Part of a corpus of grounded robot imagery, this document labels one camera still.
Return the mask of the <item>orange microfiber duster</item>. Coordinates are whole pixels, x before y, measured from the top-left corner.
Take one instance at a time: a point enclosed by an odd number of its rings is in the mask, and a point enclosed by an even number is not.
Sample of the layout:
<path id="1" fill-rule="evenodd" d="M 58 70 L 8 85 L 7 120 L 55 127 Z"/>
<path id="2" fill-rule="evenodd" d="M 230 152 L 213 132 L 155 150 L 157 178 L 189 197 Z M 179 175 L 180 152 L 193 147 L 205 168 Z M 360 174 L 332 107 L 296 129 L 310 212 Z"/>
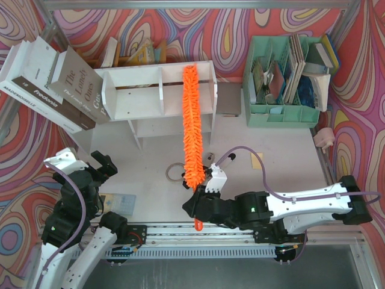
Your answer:
<path id="1" fill-rule="evenodd" d="M 183 69 L 182 116 L 185 153 L 184 178 L 187 186 L 196 190 L 205 180 L 199 75 L 196 64 L 189 64 Z"/>

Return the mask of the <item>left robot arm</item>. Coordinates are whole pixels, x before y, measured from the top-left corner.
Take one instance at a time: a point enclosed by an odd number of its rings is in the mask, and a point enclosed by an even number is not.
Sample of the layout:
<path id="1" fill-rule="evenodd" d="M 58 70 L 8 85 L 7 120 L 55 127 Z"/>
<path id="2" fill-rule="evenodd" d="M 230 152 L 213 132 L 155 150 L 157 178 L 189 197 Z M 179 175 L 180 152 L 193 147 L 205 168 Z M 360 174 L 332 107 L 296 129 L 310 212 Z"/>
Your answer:
<path id="1" fill-rule="evenodd" d="M 93 238 L 71 264 L 90 222 L 100 210 L 99 187 L 118 170 L 108 155 L 91 153 L 100 167 L 80 160 L 73 148 L 65 148 L 43 164 L 54 170 L 53 179 L 61 184 L 61 198 L 45 220 L 32 288 L 82 288 L 107 248 L 128 232 L 127 219 L 112 211 L 102 215 Z"/>

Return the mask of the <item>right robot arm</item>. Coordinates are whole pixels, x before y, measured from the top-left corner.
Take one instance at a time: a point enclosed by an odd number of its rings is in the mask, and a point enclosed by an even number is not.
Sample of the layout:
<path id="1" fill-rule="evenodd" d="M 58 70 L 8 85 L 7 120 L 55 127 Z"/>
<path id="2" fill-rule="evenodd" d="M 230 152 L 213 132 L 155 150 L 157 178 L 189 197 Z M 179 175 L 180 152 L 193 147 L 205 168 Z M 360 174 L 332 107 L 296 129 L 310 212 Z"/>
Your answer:
<path id="1" fill-rule="evenodd" d="M 249 191 L 224 200 L 200 185 L 182 208 L 201 222 L 253 231 L 255 243 L 295 243 L 314 226 L 340 220 L 344 225 L 372 221 L 368 205 L 353 176 L 326 188 L 286 193 Z"/>

